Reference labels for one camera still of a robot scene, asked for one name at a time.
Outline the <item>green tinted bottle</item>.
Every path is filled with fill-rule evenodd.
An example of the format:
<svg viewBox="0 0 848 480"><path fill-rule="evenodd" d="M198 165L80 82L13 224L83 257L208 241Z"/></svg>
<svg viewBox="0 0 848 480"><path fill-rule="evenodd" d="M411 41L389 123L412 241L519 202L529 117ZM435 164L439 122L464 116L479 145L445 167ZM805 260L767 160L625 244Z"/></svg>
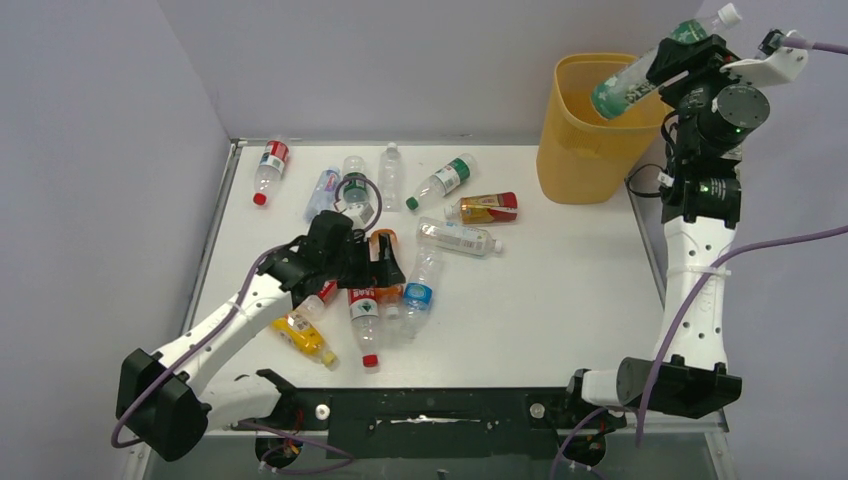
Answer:
<svg viewBox="0 0 848 480"><path fill-rule="evenodd" d="M735 5L727 3L711 16L681 22L666 37L692 44L729 30L741 21L742 16ZM590 101L602 118L612 120L621 116L657 88L646 78L657 53L658 47L650 49L594 88Z"/></svg>

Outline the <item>amber tea bottle red label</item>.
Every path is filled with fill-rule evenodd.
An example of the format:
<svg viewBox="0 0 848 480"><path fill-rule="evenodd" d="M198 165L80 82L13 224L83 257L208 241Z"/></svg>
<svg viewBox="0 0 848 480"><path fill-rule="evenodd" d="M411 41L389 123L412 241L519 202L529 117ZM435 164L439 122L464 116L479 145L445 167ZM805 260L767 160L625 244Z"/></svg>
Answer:
<svg viewBox="0 0 848 480"><path fill-rule="evenodd" d="M514 192L461 197L443 213L464 225L509 223L518 217L518 199Z"/></svg>

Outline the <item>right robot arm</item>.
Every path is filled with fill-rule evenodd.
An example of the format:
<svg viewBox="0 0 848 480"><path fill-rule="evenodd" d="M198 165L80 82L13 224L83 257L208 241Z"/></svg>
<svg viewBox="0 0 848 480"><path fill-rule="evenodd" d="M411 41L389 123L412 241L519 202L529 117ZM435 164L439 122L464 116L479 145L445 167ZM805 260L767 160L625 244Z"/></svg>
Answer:
<svg viewBox="0 0 848 480"><path fill-rule="evenodd" d="M741 213L740 146L768 118L766 96L730 71L737 56L719 35L690 44L663 40L647 77L670 107L660 177L668 265L663 337L649 359L612 370L577 370L562 400L572 425L602 407L698 419L736 401L723 341L725 257Z"/></svg>

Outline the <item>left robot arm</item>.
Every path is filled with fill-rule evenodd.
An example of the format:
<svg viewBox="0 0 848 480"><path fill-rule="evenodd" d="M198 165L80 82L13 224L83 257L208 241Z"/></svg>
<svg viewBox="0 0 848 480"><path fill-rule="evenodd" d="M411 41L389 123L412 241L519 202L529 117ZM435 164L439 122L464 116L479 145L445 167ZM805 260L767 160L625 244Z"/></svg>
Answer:
<svg viewBox="0 0 848 480"><path fill-rule="evenodd" d="M213 377L273 321L316 299L327 283L353 290L405 280L389 234L372 242L350 217L319 213L306 234L261 253L236 293L204 320L152 353L136 349L123 360L112 446L144 443L175 461L209 430L269 416L283 395L271 375L219 385Z"/></svg>

